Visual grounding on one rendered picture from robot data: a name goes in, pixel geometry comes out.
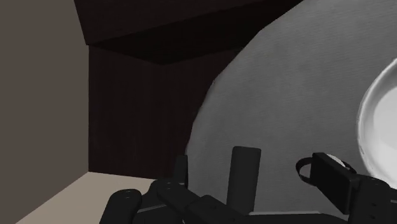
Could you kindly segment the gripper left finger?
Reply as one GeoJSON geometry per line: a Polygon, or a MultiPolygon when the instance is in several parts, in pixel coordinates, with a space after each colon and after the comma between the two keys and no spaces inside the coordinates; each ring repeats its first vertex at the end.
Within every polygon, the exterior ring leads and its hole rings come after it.
{"type": "Polygon", "coordinates": [[[222,203],[188,189],[188,157],[180,155],[173,176],[155,180],[145,194],[136,189],[113,193],[99,224],[251,224],[260,158],[259,148],[233,147],[222,203]]]}

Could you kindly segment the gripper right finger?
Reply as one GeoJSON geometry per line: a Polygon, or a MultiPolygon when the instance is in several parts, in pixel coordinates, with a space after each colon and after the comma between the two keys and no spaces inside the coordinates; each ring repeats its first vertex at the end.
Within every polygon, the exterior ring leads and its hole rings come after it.
{"type": "Polygon", "coordinates": [[[397,224],[391,188],[383,180],[355,174],[325,153],[313,153],[310,182],[343,214],[348,224],[397,224]]]}

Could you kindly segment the black looped thing white top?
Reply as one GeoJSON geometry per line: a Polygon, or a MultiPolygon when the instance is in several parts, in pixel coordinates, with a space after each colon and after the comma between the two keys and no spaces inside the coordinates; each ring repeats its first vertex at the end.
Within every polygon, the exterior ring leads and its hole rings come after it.
{"type": "Polygon", "coordinates": [[[313,153],[311,157],[301,158],[295,164],[295,169],[303,182],[316,187],[343,178],[349,179],[357,174],[351,165],[327,153],[313,153]],[[301,173],[301,169],[306,165],[310,165],[309,176],[301,173]]]}

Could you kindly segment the white plate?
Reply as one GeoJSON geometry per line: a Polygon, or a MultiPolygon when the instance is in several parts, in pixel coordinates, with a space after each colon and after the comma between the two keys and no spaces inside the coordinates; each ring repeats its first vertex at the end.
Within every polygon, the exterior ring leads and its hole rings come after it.
{"type": "Polygon", "coordinates": [[[397,59],[365,92],[357,115],[356,133],[368,173],[397,190],[397,59]]]}

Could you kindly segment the dark wooden cabinet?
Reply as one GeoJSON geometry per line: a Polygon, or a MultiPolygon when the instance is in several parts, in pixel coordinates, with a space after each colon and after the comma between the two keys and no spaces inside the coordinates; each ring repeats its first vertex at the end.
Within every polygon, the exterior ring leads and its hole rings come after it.
{"type": "Polygon", "coordinates": [[[172,175],[214,79],[302,0],[74,0],[88,60],[88,169],[172,175]]]}

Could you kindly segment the round grey table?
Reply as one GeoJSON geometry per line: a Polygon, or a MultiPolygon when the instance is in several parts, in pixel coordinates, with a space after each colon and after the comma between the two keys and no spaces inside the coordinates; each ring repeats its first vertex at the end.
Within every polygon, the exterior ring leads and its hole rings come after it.
{"type": "Polygon", "coordinates": [[[359,104],[397,58],[397,0],[303,0],[263,28],[212,83],[186,148],[188,188],[226,200],[232,148],[261,149],[255,210],[340,211],[295,165],[314,152],[366,169],[359,104]]]}

